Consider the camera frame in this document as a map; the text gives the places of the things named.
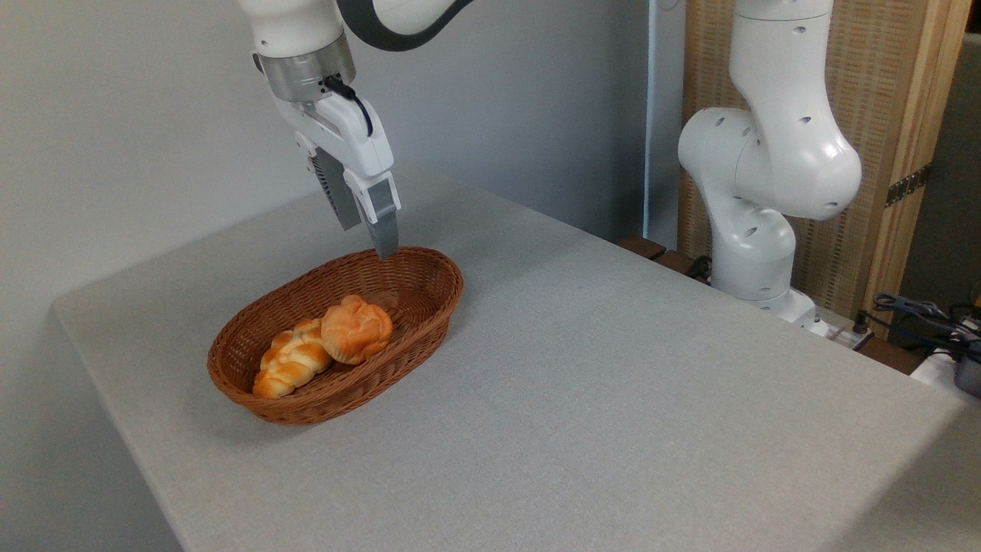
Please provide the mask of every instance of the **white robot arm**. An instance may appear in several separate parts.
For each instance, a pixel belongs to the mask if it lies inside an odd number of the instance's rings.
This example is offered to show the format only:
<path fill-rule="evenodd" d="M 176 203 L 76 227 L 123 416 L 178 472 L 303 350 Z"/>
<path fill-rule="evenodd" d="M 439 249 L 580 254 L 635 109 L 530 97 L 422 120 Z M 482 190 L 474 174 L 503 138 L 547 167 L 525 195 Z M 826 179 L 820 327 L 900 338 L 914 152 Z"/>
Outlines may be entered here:
<path fill-rule="evenodd" d="M 678 146 L 708 209 L 712 286 L 816 333 L 814 303 L 790 286 L 797 243 L 781 213 L 826 220 L 861 181 L 824 83 L 832 4 L 736 0 L 729 72 L 751 111 L 701 110 Z"/>
<path fill-rule="evenodd" d="M 256 67 L 296 130 L 344 230 L 361 220 L 379 257 L 398 251 L 382 122 L 350 87 L 354 63 L 343 22 L 372 46 L 402 51 L 426 43 L 471 0 L 237 0 L 252 24 Z"/>

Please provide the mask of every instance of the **metal hinge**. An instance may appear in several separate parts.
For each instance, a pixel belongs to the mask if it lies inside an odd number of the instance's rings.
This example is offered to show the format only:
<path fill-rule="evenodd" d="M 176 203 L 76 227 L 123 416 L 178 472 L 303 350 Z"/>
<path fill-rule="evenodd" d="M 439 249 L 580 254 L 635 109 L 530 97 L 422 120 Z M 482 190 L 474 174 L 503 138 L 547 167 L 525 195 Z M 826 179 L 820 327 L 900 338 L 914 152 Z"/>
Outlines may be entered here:
<path fill-rule="evenodd" d="M 922 169 L 889 186 L 889 194 L 886 196 L 886 206 L 891 207 L 907 195 L 926 186 L 927 177 L 930 176 L 930 165 L 930 163 L 927 163 Z"/>

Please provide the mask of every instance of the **golden brown bread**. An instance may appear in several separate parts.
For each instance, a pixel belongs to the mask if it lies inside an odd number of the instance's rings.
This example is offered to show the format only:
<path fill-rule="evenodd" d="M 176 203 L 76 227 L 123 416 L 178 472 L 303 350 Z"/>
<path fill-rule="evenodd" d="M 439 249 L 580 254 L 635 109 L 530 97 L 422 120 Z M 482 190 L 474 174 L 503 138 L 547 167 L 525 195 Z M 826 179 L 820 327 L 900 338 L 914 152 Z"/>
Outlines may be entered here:
<path fill-rule="evenodd" d="M 327 309 L 320 323 L 321 342 L 338 362 L 360 364 L 387 347 L 391 318 L 376 304 L 347 296 Z"/>
<path fill-rule="evenodd" d="M 293 330 L 273 338 L 269 351 L 262 356 L 255 376 L 252 394 L 278 399 L 306 384 L 331 363 L 320 343 L 320 320 L 303 320 Z"/>

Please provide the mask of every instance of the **basket rim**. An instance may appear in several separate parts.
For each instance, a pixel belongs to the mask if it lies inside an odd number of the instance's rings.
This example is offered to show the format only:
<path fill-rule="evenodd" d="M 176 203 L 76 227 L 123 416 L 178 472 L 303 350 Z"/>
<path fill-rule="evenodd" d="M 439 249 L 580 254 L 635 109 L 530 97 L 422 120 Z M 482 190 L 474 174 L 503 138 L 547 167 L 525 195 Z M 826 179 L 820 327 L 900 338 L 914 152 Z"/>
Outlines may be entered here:
<path fill-rule="evenodd" d="M 425 336 L 429 335 L 433 331 L 437 330 L 440 326 L 445 325 L 449 321 L 450 315 L 455 311 L 460 298 L 463 295 L 463 274 L 460 271 L 460 267 L 457 266 L 452 259 L 450 259 L 442 251 L 432 249 L 432 248 L 422 248 L 422 247 L 403 247 L 399 248 L 397 254 L 405 253 L 414 256 L 429 256 L 436 257 L 439 260 L 440 265 L 443 268 L 448 269 L 449 272 L 454 277 L 457 285 L 453 287 L 451 294 L 447 296 L 446 301 L 439 307 L 439 309 L 423 324 L 416 326 L 400 336 L 396 341 L 385 347 L 384 350 L 377 356 L 371 358 L 367 362 L 362 362 L 352 366 L 350 370 L 346 371 L 341 377 L 333 381 L 334 389 L 330 394 L 324 394 L 322 396 L 318 395 L 295 395 L 289 394 L 284 397 L 277 399 L 267 399 L 263 397 L 256 397 L 255 395 L 242 391 L 237 386 L 233 385 L 225 374 L 218 367 L 218 359 L 222 355 L 222 351 L 225 347 L 231 344 L 231 340 L 228 339 L 232 330 L 238 325 L 240 320 L 249 314 L 253 313 L 259 304 L 263 302 L 264 299 L 276 294 L 282 287 L 296 284 L 305 279 L 316 277 L 319 272 L 322 272 L 330 267 L 331 264 L 343 263 L 345 261 L 350 261 L 363 256 L 373 256 L 375 255 L 374 249 L 364 249 L 361 251 L 352 252 L 344 256 L 329 260 L 324 264 L 317 266 L 311 270 L 308 270 L 304 274 L 290 280 L 289 282 L 277 287 L 276 289 L 264 294 L 262 297 L 256 299 L 245 308 L 240 310 L 235 316 L 230 319 L 222 330 L 216 336 L 211 348 L 208 350 L 207 367 L 208 373 L 216 387 L 222 391 L 230 400 L 234 403 L 247 407 L 250 410 L 254 407 L 262 408 L 263 406 L 277 406 L 279 408 L 289 407 L 289 406 L 309 406 L 311 403 L 317 403 L 318 401 L 328 401 L 331 397 L 343 393 L 347 389 L 358 385 L 365 378 L 369 377 L 372 373 L 377 371 L 378 367 L 392 362 L 395 358 L 401 355 L 403 352 L 407 351 L 413 347 Z"/>

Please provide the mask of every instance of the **wicker basket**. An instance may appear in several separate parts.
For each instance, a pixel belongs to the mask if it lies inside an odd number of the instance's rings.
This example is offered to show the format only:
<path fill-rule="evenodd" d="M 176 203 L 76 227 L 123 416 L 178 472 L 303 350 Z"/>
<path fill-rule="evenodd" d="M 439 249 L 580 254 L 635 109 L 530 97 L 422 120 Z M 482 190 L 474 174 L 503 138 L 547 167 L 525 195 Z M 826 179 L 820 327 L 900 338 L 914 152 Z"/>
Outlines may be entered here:
<path fill-rule="evenodd" d="M 215 338 L 211 380 L 229 399 L 282 425 L 309 425 L 346 414 L 378 397 L 442 343 L 463 292 L 460 269 L 446 255 L 402 248 L 381 261 L 373 250 L 332 260 L 247 306 Z M 252 395 L 259 360 L 273 337 L 303 318 L 323 316 L 349 294 L 379 304 L 391 316 L 391 343 L 357 365 L 332 364 L 281 399 Z"/>

